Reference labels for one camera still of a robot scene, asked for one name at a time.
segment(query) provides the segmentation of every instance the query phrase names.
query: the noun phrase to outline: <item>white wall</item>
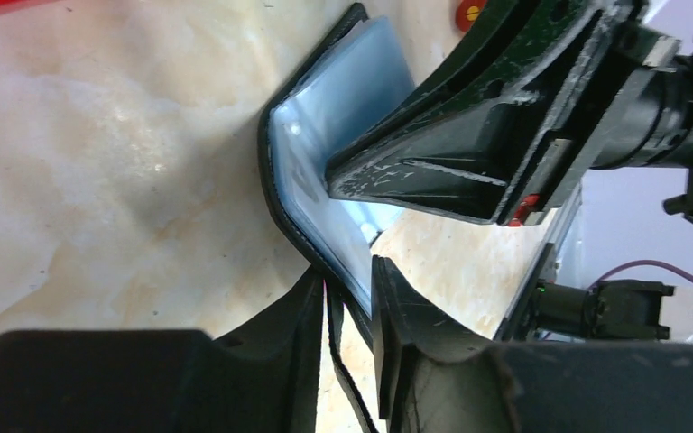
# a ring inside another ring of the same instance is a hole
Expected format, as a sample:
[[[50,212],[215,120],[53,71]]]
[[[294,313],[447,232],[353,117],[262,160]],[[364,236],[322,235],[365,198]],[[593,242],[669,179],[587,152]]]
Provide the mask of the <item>white wall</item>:
[[[693,0],[670,0],[650,26],[683,40],[693,51]],[[676,169],[589,171],[583,179],[582,281],[588,285],[615,266],[661,260],[693,273],[693,225],[662,211],[662,200],[684,193],[687,173]],[[642,267],[615,278],[683,284],[669,272]]]

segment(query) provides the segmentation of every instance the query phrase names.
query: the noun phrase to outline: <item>red round object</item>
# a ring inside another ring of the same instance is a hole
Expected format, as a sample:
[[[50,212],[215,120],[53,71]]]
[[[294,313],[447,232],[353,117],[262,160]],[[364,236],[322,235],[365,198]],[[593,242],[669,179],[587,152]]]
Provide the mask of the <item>red round object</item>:
[[[463,0],[456,9],[456,26],[461,32],[468,32],[471,24],[476,21],[482,10],[485,9],[487,0]]]

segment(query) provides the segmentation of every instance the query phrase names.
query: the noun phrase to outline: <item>table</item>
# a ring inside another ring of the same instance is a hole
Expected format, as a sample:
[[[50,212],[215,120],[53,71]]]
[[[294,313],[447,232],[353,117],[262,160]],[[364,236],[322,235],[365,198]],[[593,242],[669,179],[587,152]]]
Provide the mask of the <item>table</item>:
[[[0,15],[0,333],[199,327],[219,336],[307,264],[268,215],[258,112],[345,0],[62,0]],[[367,2],[417,82],[460,38],[452,0]],[[490,336],[545,226],[407,211],[374,245]],[[375,408],[370,353],[344,357]],[[327,357],[319,431],[358,431]]]

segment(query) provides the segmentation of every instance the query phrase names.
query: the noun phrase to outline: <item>wire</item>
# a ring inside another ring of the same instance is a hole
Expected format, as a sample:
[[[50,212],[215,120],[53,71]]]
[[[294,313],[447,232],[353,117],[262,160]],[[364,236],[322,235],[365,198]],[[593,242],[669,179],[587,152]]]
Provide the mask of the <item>wire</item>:
[[[684,280],[687,280],[693,284],[693,275],[691,273],[686,272],[683,269],[680,269],[680,268],[678,268],[678,267],[676,267],[670,263],[660,262],[658,260],[636,260],[633,262],[621,264],[620,266],[606,272],[604,275],[597,278],[596,281],[594,281],[594,283],[591,284],[589,289],[590,290],[593,289],[594,287],[596,287],[596,285],[599,282],[604,281],[604,280],[608,279],[609,277],[611,277],[611,276],[613,276],[619,272],[625,271],[626,269],[635,268],[637,266],[656,266],[656,267],[662,268],[666,271],[673,272],[673,273],[677,274],[679,277],[681,277]]]

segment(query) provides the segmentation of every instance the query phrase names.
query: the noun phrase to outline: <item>marble tabletop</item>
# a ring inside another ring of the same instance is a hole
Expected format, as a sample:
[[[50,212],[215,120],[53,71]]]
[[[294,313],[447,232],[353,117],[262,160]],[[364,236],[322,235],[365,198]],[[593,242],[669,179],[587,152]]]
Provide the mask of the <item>marble tabletop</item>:
[[[62,0],[0,15],[0,333],[199,327],[219,336],[307,263],[269,217],[258,112],[346,0]],[[453,0],[372,0],[417,82],[460,39]],[[374,245],[491,336],[545,226],[406,211]],[[347,365],[375,408],[353,327]],[[359,431],[327,357],[318,431]]]

